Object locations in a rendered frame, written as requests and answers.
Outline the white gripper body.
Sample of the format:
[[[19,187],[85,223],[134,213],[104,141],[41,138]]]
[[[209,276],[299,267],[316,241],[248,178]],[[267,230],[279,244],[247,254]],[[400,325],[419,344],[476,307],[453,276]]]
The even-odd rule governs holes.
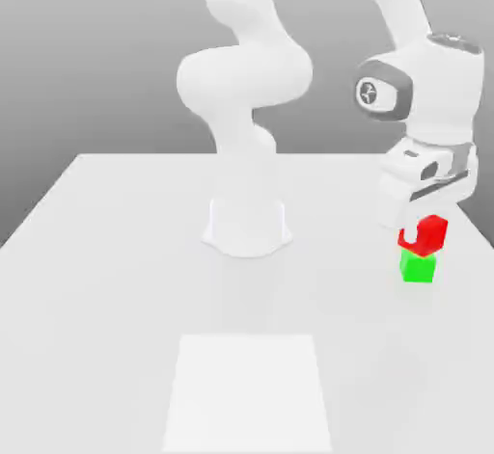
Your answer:
[[[431,214],[442,214],[470,198],[477,187],[479,158],[471,153],[467,169],[446,181],[419,188],[396,174],[382,173],[378,186],[378,223],[405,227]]]

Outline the small red cube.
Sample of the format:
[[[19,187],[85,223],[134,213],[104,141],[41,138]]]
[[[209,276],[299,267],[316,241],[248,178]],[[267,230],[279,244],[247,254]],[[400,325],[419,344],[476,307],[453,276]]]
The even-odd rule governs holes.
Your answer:
[[[398,245],[409,252],[427,257],[435,254],[444,247],[448,220],[437,215],[429,215],[422,218],[417,224],[417,238],[414,243],[404,239],[404,229],[398,235]]]

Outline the small green cube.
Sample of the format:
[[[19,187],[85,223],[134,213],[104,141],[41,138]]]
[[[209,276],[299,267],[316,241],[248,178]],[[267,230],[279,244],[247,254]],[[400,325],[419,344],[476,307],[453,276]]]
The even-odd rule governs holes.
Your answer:
[[[402,279],[406,282],[431,283],[434,278],[436,263],[435,254],[422,257],[402,249],[399,262]]]

